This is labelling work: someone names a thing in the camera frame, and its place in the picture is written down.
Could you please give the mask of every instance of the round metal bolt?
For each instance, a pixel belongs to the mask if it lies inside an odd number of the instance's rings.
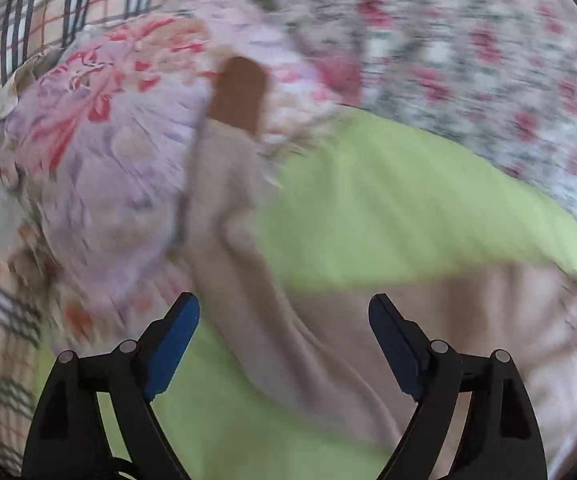
[[[133,339],[127,339],[126,341],[122,341],[120,343],[120,352],[123,354],[130,354],[137,348],[137,342],[133,341]]]
[[[431,349],[438,354],[445,354],[449,351],[449,345],[441,341],[440,339],[436,339],[431,343]]]
[[[65,365],[66,363],[71,362],[74,356],[75,354],[73,353],[72,350],[64,350],[63,352],[60,353],[59,356],[57,356],[57,360],[61,362],[63,365]]]
[[[496,350],[495,357],[497,358],[498,361],[501,361],[503,363],[508,363],[511,360],[511,356],[506,350]]]

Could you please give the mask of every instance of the green sheet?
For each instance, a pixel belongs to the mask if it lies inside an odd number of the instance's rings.
[[[364,112],[292,155],[279,181],[256,230],[294,288],[416,280],[501,260],[577,272],[577,223],[551,199],[457,144]],[[38,393],[53,361],[45,344]],[[370,480],[389,456],[271,404],[203,322],[153,407],[194,480]],[[126,457],[107,397],[102,412]]]

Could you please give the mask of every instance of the lime green fabric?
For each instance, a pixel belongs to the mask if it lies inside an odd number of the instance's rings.
[[[256,232],[293,288],[417,280],[502,260],[577,272],[577,223],[555,202],[457,144],[364,112],[291,156],[279,181]],[[53,361],[44,345],[38,391]],[[125,457],[102,400],[112,448]],[[369,480],[389,456],[272,405],[206,323],[153,404],[194,480]]]

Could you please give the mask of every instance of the beige fabric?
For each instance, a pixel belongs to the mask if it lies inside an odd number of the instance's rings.
[[[511,352],[550,472],[577,454],[577,277],[556,266],[505,264],[437,282],[286,293],[249,231],[263,182],[254,141],[208,120],[195,162],[185,252],[204,314],[262,392],[326,428],[394,447],[414,403],[368,324],[371,296],[385,292],[430,338],[457,351]],[[467,406],[461,396],[437,476],[451,464]]]

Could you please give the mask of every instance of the green cloth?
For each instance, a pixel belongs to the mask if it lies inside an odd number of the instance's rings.
[[[503,260],[577,272],[577,222],[555,202],[453,142],[365,112],[292,155],[279,182],[256,232],[293,288],[402,282]],[[53,361],[45,344],[38,392]],[[389,456],[272,405],[206,323],[153,409],[193,480],[373,479]],[[107,396],[102,413],[112,419]],[[107,426],[126,457],[117,426]]]

